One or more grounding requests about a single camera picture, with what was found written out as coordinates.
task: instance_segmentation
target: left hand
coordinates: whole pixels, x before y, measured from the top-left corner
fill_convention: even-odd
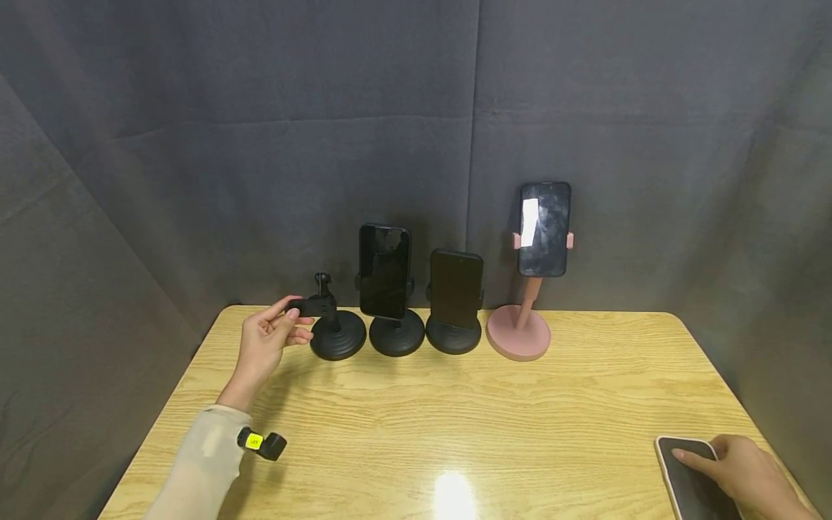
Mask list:
[[[240,354],[231,380],[217,399],[242,411],[248,411],[251,403],[265,385],[283,358],[287,345],[308,344],[312,333],[297,325],[311,325],[312,318],[299,318],[298,310],[284,314],[286,305],[301,296],[286,296],[268,309],[245,319],[240,340]]]

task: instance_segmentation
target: black phone stand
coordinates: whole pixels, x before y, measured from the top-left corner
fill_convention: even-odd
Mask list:
[[[428,284],[427,296],[428,301],[431,299],[430,284]],[[480,295],[480,308],[483,306],[483,296]],[[434,319],[433,316],[428,317],[428,323],[425,325],[425,333],[428,336],[428,341],[439,352],[445,354],[467,354],[474,350],[479,345],[480,338],[483,337],[483,326],[477,320],[477,326],[469,329],[468,327],[459,327],[451,325]]]
[[[359,287],[360,278],[355,277]],[[414,281],[408,282],[407,297],[413,293]],[[404,311],[402,319],[373,318],[369,324],[369,342],[381,354],[400,358],[416,352],[424,341],[424,323],[418,314],[410,309]]]
[[[314,334],[310,342],[312,352],[328,361],[347,359],[364,346],[364,341],[367,339],[367,327],[356,313],[338,310],[335,297],[329,292],[328,285],[332,279],[327,273],[316,273],[314,279],[318,283],[318,294],[310,296],[309,300],[326,299],[327,301],[322,306],[323,315],[312,326],[312,334]]]

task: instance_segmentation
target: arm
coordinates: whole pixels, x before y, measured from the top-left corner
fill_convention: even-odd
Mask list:
[[[723,491],[766,520],[819,520],[791,487],[775,458],[754,441],[720,435],[711,441],[719,460],[674,449],[673,456],[688,468],[713,478]]]
[[[146,520],[204,520],[216,518],[225,494],[237,478],[243,448],[237,435],[249,426],[249,410],[265,386],[289,344],[307,344],[312,333],[297,327],[311,324],[311,318],[298,318],[298,310],[283,314],[291,300],[287,296],[243,322],[237,366],[216,404],[196,417],[182,441],[171,475]]]

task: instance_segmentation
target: beige sleeve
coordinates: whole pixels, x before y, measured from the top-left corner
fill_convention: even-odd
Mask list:
[[[215,519],[228,488],[240,474],[245,450],[237,446],[237,435],[250,422],[249,414],[221,404],[200,413],[145,519]]]

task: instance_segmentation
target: wood grain surface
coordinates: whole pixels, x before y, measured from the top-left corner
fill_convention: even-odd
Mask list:
[[[220,314],[101,518],[142,517],[259,309]],[[244,457],[220,518],[673,518],[656,436],[770,449],[675,316],[540,314],[552,346],[531,363],[484,335],[461,356],[427,341],[396,359],[369,343],[338,362],[287,349],[252,416],[289,446],[276,463]]]

